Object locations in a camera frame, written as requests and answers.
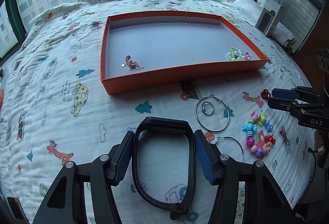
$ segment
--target patterned cloth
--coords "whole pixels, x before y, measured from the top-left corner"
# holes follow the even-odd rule
[[[269,58],[263,69],[199,78],[108,96],[100,81],[99,61],[106,17],[144,10],[184,10],[221,15],[244,32]],[[0,174],[5,197],[18,197],[32,223],[52,181],[69,160],[93,161],[136,130],[146,116],[187,120],[200,129],[194,116],[197,99],[213,94],[230,108],[231,121],[221,136],[233,136],[244,147],[245,162],[256,156],[246,146],[242,124],[250,112],[266,113],[274,126],[276,145],[263,161],[295,206],[313,167],[307,147],[314,131],[298,126],[287,112],[271,110],[260,98],[263,89],[291,88],[309,83],[294,61],[274,41],[251,24],[246,13],[225,0],[78,0],[63,4],[30,22],[29,35],[18,53],[6,86],[1,112]],[[170,36],[163,34],[159,39]],[[227,121],[223,107],[200,119],[210,128]],[[217,134],[203,130],[209,142]],[[267,134],[257,126],[259,145]],[[155,199],[174,203],[185,194],[188,143],[182,138],[145,137],[140,142],[139,178]],[[221,152],[241,160],[234,141],[220,140]],[[169,223],[169,212],[145,202],[136,192],[129,166],[113,188],[123,223]],[[86,184],[88,221],[94,222]],[[205,180],[197,162],[197,188],[186,224],[207,223],[217,188]],[[236,222],[241,222],[244,186],[240,184]]]

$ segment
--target metal screw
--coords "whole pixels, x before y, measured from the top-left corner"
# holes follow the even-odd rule
[[[221,158],[221,160],[223,160],[223,161],[227,161],[227,160],[229,160],[229,156],[228,155],[226,155],[226,154],[221,154],[220,155],[220,158]]]
[[[108,155],[101,155],[99,159],[104,162],[104,161],[109,160],[109,156]]]
[[[66,164],[65,164],[65,167],[66,168],[72,168],[74,166],[74,163],[73,162],[67,162]]]
[[[264,163],[262,161],[257,160],[256,161],[256,166],[263,167],[264,166]]]

